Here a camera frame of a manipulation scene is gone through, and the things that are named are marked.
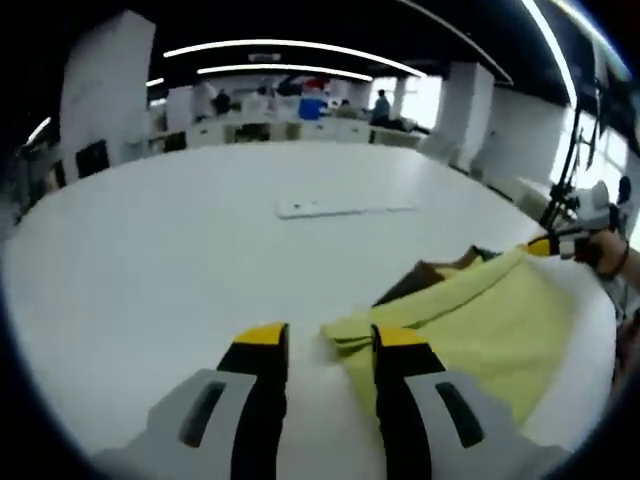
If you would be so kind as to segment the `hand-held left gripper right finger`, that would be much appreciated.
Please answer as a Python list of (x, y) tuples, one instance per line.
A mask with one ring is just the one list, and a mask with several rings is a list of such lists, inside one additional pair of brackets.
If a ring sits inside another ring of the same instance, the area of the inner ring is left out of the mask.
[(568, 456), (518, 430), (510, 406), (448, 370), (406, 328), (372, 326), (375, 411), (390, 479), (543, 479)]

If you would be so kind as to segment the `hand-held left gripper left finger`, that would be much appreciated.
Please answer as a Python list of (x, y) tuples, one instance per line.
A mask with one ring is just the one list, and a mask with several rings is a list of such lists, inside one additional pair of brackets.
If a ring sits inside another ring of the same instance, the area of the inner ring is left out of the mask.
[(287, 411), (285, 323), (238, 335), (215, 369), (202, 369), (148, 413), (126, 445), (94, 466), (108, 479), (273, 479)]

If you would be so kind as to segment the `person's right hand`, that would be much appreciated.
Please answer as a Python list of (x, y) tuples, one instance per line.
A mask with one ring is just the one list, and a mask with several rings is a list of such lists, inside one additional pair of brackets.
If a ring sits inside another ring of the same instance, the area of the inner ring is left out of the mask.
[(615, 278), (629, 257), (629, 242), (620, 234), (602, 230), (583, 238), (584, 244), (574, 257), (594, 269), (603, 279)]

